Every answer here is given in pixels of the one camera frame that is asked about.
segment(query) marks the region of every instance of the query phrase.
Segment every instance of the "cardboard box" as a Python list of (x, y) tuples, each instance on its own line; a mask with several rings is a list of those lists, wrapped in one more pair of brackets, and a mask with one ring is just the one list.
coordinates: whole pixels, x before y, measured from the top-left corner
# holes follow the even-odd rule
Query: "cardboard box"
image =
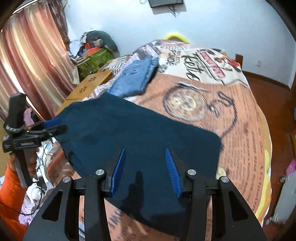
[(89, 76), (87, 76), (66, 98), (65, 102), (57, 110), (56, 115), (61, 113), (62, 110), (71, 103), (82, 101), (83, 98), (88, 97), (98, 85), (102, 85), (108, 82), (111, 77), (111, 70), (97, 72), (95, 74), (90, 74)]
[(57, 110), (56, 115), (60, 114), (63, 109), (65, 109), (68, 105), (74, 102), (82, 101), (83, 99), (72, 99), (72, 100), (65, 100), (64, 103), (60, 106), (60, 108)]

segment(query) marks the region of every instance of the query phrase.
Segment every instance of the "bed cover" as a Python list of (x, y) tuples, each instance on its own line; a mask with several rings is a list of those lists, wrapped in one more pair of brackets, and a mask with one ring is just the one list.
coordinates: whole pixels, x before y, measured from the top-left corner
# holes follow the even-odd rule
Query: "bed cover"
[[(222, 140), (216, 178), (227, 175), (263, 225), (271, 201), (272, 144), (265, 116), (252, 95), (240, 65), (199, 45), (155, 40), (132, 55), (114, 59), (104, 69), (114, 77), (85, 100), (109, 89), (125, 66), (147, 54), (159, 57), (159, 69), (145, 94), (126, 98), (171, 119), (215, 132)], [(59, 143), (45, 157), (46, 174), (55, 186), (67, 175), (79, 178)], [(177, 240), (128, 217), (105, 200), (112, 240)], [(79, 221), (84, 222), (84, 197)], [(211, 240), (211, 202), (206, 239)]]

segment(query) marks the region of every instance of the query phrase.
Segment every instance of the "pink curtain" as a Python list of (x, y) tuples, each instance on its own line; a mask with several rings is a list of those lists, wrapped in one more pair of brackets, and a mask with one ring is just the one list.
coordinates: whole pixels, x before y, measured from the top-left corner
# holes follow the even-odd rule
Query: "pink curtain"
[(0, 119), (4, 122), (8, 115), (9, 96), (18, 93), (0, 61)]
[(9, 79), (19, 85), (17, 89), (23, 89), (44, 119), (53, 118), (79, 77), (48, 2), (36, 2), (14, 14), (3, 28), (0, 46), (0, 61), (9, 75), (6, 85)]
[(64, 7), (61, 0), (47, 0), (54, 22), (62, 36), (66, 50), (70, 50), (70, 39), (68, 36), (68, 24), (65, 16)]

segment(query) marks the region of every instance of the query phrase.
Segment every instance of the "person's hand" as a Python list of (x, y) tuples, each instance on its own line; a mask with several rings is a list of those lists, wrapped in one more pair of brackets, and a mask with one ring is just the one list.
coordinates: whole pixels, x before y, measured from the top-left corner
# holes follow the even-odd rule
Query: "person's hand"
[[(28, 165), (28, 171), (30, 173), (30, 175), (32, 177), (34, 177), (36, 175), (36, 164), (37, 164), (37, 155), (36, 153), (30, 158), (30, 164)], [(9, 167), (10, 169), (13, 171), (13, 172), (16, 172), (16, 169), (15, 169), (15, 154), (14, 153), (10, 153), (9, 154)]]

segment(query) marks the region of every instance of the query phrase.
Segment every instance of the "cable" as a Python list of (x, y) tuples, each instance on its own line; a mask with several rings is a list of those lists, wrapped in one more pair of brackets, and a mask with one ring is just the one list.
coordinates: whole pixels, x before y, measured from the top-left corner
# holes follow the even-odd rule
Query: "cable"
[(175, 5), (168, 5), (168, 8), (171, 10), (171, 14), (174, 15), (174, 17), (177, 17), (177, 14), (179, 14), (179, 11), (176, 11)]
[(53, 146), (54, 143), (53, 143), (53, 141), (52, 141), (52, 137), (50, 138), (50, 140), (48, 141), (48, 143), (46, 144), (46, 146), (45, 146), (45, 147), (43, 146), (43, 154), (42, 154), (42, 159), (41, 159), (41, 162), (42, 162), (42, 165), (43, 165), (43, 166), (44, 166), (44, 163), (43, 163), (43, 156), (44, 156), (45, 150), (46, 150), (46, 148), (47, 148), (47, 146), (48, 146), (48, 144), (49, 144), (50, 142), (52, 142), (52, 146)]
[[(41, 188), (41, 196), (40, 196), (40, 200), (39, 200), (39, 203), (38, 203), (38, 206), (37, 206), (36, 210), (37, 210), (37, 209), (39, 208), (39, 206), (40, 206), (41, 199), (42, 199), (42, 188)], [(12, 211), (14, 211), (14, 212), (16, 212), (16, 213), (18, 213), (18, 214), (20, 214), (20, 215), (24, 215), (24, 216), (30, 216), (30, 215), (33, 215), (33, 214), (36, 212), (36, 210), (35, 210), (33, 213), (25, 214), (25, 213), (22, 213), (22, 212), (19, 212), (19, 211), (14, 210), (13, 208), (7, 206), (6, 204), (4, 204), (4, 203), (2, 203), (2, 202), (0, 202), (0, 204), (6, 206), (7, 208), (9, 208), (9, 209), (12, 210)]]

